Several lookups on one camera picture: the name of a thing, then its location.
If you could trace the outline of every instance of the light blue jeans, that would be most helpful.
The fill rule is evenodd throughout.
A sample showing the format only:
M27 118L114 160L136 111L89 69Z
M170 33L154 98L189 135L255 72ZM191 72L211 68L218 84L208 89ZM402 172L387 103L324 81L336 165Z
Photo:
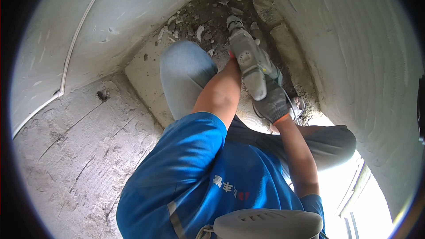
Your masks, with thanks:
M187 40L167 47L162 52L159 67L165 99L175 120L190 114L202 89L217 73L210 56L199 45ZM356 138L345 125L324 126L304 139L318 170L348 161L356 149ZM282 161L284 172L289 173L279 135L251 130L235 115L226 141L238 141L273 153Z

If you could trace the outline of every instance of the blue shirt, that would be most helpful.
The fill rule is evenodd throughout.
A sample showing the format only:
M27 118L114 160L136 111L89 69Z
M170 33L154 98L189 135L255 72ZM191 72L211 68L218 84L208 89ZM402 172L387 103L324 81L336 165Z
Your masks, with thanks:
M122 190L122 236L195 238L215 218L246 208L305 210L323 219L321 198L298 198L277 157L225 138L223 122L207 112L169 125Z

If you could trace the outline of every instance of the worker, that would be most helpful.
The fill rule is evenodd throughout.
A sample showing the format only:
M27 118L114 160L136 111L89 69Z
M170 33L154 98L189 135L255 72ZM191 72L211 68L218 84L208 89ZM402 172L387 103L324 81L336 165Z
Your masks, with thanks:
M324 220L317 169L351 158L356 139L346 126L295 125L283 89L267 77L267 96L254 106L280 135L256 132L235 115L235 58L217 73L203 49L180 40L159 65L176 121L122 190L116 220L125 239L193 239L215 218L246 208L305 210Z

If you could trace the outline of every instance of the gray work glove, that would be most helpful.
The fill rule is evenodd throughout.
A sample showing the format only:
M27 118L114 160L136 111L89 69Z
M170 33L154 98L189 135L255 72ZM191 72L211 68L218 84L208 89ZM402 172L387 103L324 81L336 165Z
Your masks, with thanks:
M280 87L271 77L265 75L267 96L255 101L252 99L254 110L256 110L265 119L275 124L281 117L288 114L288 106L284 89Z

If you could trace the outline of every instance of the gray power drill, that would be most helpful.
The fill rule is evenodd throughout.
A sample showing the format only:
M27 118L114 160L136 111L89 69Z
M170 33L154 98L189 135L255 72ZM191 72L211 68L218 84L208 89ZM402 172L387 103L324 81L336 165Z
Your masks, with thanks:
M229 16L227 29L230 31L230 50L238 61L242 80L252 98L258 101L267 95L264 74L269 75L279 86L282 86L282 73L245 30L242 20L233 15Z

